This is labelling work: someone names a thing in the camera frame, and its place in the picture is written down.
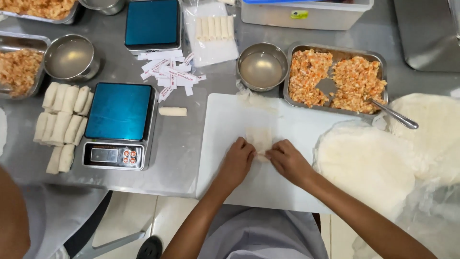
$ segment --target gray apron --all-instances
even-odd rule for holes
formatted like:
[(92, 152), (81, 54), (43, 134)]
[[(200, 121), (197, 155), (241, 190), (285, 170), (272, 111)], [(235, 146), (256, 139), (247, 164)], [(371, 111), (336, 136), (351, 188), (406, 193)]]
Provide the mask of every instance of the gray apron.
[(29, 217), (30, 249), (23, 259), (50, 258), (86, 222), (107, 190), (20, 186)]
[(327, 259), (310, 212), (224, 204), (201, 248), (199, 259)]

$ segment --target person's left hand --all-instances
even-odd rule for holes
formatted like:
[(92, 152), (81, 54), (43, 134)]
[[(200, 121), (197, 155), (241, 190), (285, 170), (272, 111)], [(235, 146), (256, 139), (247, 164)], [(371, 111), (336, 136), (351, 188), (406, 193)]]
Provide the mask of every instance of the person's left hand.
[(229, 191), (230, 194), (246, 177), (251, 163), (256, 155), (256, 149), (244, 138), (238, 137), (231, 145), (230, 150), (224, 158), (219, 173), (213, 181), (216, 189)]

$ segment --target hand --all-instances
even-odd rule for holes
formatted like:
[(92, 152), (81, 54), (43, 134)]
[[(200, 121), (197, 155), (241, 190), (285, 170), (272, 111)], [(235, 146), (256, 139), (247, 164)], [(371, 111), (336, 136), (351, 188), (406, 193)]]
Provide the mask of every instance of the hand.
[(275, 143), (265, 155), (282, 176), (301, 188), (304, 188), (308, 177), (315, 173), (307, 160), (287, 139)]
[(249, 169), (251, 169), (255, 155), (254, 146), (246, 142), (244, 138), (238, 137), (227, 152), (212, 185), (216, 189), (229, 191), (228, 195), (230, 195), (243, 182)]

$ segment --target metal pan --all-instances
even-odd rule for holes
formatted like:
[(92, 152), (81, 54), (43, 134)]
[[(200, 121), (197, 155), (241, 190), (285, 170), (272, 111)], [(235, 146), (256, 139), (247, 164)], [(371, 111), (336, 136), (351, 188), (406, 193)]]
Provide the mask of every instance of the metal pan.
[[(289, 96), (289, 76), (291, 74), (291, 62), (292, 62), (292, 54), (296, 51), (305, 51), (305, 50), (310, 50), (313, 49), (315, 52), (320, 52), (320, 53), (327, 53), (330, 52), (332, 54), (332, 62), (333, 65), (336, 64), (339, 61), (342, 61), (344, 59), (351, 59), (353, 57), (363, 57), (367, 59), (368, 61), (379, 61), (380, 66), (379, 66), (379, 72), (377, 74), (377, 78), (380, 80), (386, 80), (386, 62), (385, 59), (378, 53), (371, 52), (371, 51), (365, 51), (365, 50), (355, 50), (355, 49), (350, 49), (350, 48), (344, 48), (344, 47), (333, 47), (333, 46), (325, 46), (325, 45), (319, 45), (319, 44), (311, 44), (311, 43), (303, 43), (303, 42), (295, 42), (293, 43), (289, 49), (288, 49), (288, 54), (287, 54), (287, 60), (289, 64), (288, 68), (288, 78), (284, 81), (284, 99), (292, 106), (295, 107), (300, 107), (300, 108), (306, 108), (306, 109), (313, 109), (313, 110), (320, 110), (320, 111), (325, 111), (325, 112), (334, 112), (334, 113), (341, 113), (341, 114), (347, 114), (347, 115), (353, 115), (353, 116), (359, 116), (362, 118), (373, 118), (377, 116), (381, 111), (378, 111), (374, 114), (367, 114), (367, 113), (357, 113), (353, 111), (348, 111), (348, 110), (342, 110), (342, 109), (336, 109), (336, 108), (331, 108), (329, 107), (331, 104), (332, 99), (334, 96), (329, 96), (329, 102), (325, 103), (324, 106), (317, 106), (313, 105), (312, 108), (309, 108), (307, 105), (303, 103), (299, 103), (296, 101), (293, 101), (291, 97)], [(324, 94), (328, 95), (329, 93), (336, 93), (337, 87), (335, 86), (335, 83), (332, 79), (330, 78), (324, 78), (322, 79), (316, 86), (318, 89), (320, 89)], [(388, 94), (387, 94), (387, 85), (385, 86), (384, 91), (382, 92), (382, 98), (385, 101), (388, 101)]]
[[(29, 34), (19, 34), (19, 33), (11, 33), (11, 32), (0, 32), (0, 52), (11, 52), (20, 50), (23, 48), (30, 48), (41, 53), (45, 53), (48, 46), (51, 44), (50, 39), (39, 36), (39, 35), (29, 35)], [(37, 74), (35, 75), (35, 83), (29, 89), (29, 91), (20, 97), (12, 98), (10, 97), (9, 87), (4, 86), (0, 83), (0, 98), (3, 99), (24, 99), (30, 96), (35, 95), (45, 77), (45, 70), (44, 70), (44, 61), (42, 60), (40, 67), (38, 68)]]
[(28, 19), (28, 20), (41, 21), (45, 23), (52, 23), (52, 24), (72, 24), (75, 21), (75, 14), (79, 7), (80, 7), (80, 3), (78, 1), (75, 1), (74, 5), (70, 9), (69, 15), (66, 18), (60, 19), (60, 20), (47, 19), (47, 18), (31, 16), (31, 15), (21, 15), (15, 12), (6, 12), (6, 11), (0, 11), (0, 14), (6, 15), (6, 16), (13, 16), (17, 18)]

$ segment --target stainless steel table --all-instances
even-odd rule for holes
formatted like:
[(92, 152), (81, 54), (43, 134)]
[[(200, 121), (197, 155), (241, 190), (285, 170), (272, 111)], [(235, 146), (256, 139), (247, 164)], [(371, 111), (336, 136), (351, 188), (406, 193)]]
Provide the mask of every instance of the stainless steel table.
[[(332, 46), (375, 51), (388, 63), (388, 90), (390, 100), (421, 92), (449, 95), (460, 85), (460, 74), (417, 72), (404, 63), (393, 2), (376, 1), (372, 10), (364, 13), (349, 31), (318, 31), (289, 29), (244, 24), (236, 11), (235, 27), (239, 50), (257, 42), (270, 42), (281, 49), (294, 41), (309, 41)], [(55, 38), (77, 33), (89, 38), (100, 52), (101, 71), (87, 82), (94, 87), (98, 82), (143, 83), (139, 76), (141, 66), (123, 45), (126, 9), (115, 16), (85, 10), (74, 25), (55, 25), (24, 19), (8, 18), (0, 22), (0, 30), (44, 35)], [(80, 168), (67, 174), (47, 175), (46, 165), (52, 148), (32, 142), (35, 121), (41, 108), (43, 93), (23, 100), (0, 100), (8, 118), (8, 137), (0, 163), (17, 182), (47, 182), (62, 185), (89, 186), (117, 191), (147, 193), (180, 197), (195, 197), (196, 179), (200, 162), (201, 141), (210, 93), (234, 94), (235, 62), (204, 68), (207, 80), (194, 86), (194, 95), (185, 96), (183, 89), (175, 90), (164, 102), (165, 106), (187, 107), (187, 117), (158, 116), (153, 140), (150, 166), (146, 171), (92, 170)], [(148, 83), (156, 86), (154, 79)], [(280, 90), (266, 93), (282, 96)]]

